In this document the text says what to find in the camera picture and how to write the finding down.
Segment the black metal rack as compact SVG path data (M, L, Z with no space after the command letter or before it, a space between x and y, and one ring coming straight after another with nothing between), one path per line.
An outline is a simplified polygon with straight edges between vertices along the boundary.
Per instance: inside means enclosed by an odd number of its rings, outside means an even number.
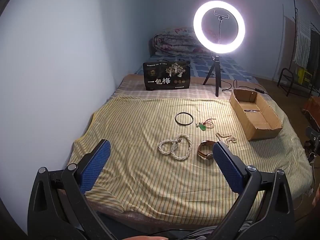
M293 72L288 68L283 68L281 70L277 87L280 87L287 97L290 94L303 98L309 98L312 94L317 94L317 96L319 96L319 89L316 89L313 85L305 86L298 83L298 81L295 80Z

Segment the orange brown floor bag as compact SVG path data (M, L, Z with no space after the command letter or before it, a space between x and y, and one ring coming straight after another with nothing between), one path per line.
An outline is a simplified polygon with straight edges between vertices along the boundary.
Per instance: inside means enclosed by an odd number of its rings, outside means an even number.
M309 114L314 118L319 117L320 97L311 96L303 106L303 111L309 112Z

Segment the folded floral quilt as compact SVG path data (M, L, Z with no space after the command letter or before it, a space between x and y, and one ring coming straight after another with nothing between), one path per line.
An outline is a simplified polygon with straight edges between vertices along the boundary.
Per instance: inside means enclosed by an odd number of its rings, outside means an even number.
M156 34L152 46L158 55L200 56L209 55L197 39L193 28L168 28Z

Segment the small metal pin in box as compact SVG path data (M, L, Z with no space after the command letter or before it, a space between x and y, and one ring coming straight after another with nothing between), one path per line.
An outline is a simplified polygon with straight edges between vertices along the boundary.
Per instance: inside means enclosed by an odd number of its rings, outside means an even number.
M257 109L244 109L244 112L257 113L257 112L260 112L260 110L257 110Z

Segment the yellow box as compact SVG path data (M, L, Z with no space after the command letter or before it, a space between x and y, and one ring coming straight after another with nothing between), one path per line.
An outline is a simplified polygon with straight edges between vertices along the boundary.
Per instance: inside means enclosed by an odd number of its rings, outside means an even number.
M298 83L303 86L308 86L312 80L312 74L310 74L304 68L298 69L297 76L298 76Z

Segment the blue patterned bed sheet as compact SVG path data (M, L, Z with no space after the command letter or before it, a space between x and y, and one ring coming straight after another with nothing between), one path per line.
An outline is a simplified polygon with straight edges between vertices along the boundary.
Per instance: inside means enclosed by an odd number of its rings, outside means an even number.
M210 55L171 55L156 52L148 62L158 61L189 61L190 73L194 77L206 77L212 64ZM246 81L258 83L255 77L234 61L230 56L220 56L221 78L227 80Z

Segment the red strap wristwatch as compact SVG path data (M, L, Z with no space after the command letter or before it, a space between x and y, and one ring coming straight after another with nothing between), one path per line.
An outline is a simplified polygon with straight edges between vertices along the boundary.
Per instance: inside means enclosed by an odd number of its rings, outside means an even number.
M211 140L202 141L197 148L197 155L202 159L213 159L213 146L215 144L216 142Z

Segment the yellow striped bed sheet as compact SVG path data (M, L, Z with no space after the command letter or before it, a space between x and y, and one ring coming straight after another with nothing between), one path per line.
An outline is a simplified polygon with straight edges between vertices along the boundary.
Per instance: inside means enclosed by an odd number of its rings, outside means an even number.
M283 126L277 137L248 141L228 100L141 99L119 95L97 110L74 142L77 163L101 139L111 155L86 197L116 213L136 212L182 225L214 225L237 198L213 160L197 155L204 140L232 135L229 148L263 172L284 170L293 198L312 184L312 168L286 114L269 103Z

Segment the brown cardboard box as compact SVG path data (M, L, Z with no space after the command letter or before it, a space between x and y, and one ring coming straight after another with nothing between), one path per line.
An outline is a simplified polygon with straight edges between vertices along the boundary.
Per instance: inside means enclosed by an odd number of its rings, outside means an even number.
M264 140L277 137L283 126L275 111L264 97L252 90L235 89L229 98L247 140ZM257 109L260 112L244 112L244 109Z

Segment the black snack bag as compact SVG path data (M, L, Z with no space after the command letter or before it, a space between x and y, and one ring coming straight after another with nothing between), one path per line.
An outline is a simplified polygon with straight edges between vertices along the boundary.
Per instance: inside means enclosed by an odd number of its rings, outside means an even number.
M190 86L189 61L159 61L143 63L146 90L188 89Z

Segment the black tripod stand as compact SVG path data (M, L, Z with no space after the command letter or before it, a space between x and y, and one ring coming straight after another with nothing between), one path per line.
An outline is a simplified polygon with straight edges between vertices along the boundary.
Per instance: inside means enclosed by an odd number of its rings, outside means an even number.
M212 57L213 64L203 82L203 85L206 85L207 81L211 77L213 71L215 71L214 77L215 77L215 96L219 96L219 88L221 88L221 67L220 67L220 57L219 55L215 55L215 57Z

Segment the hanging clothes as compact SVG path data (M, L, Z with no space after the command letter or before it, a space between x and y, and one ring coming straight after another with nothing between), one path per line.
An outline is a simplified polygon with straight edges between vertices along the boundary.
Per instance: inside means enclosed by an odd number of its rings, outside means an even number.
M311 51L311 34L312 31L319 34L319 29L295 4L293 10L292 17L283 15L281 66L296 74L300 68L307 69Z

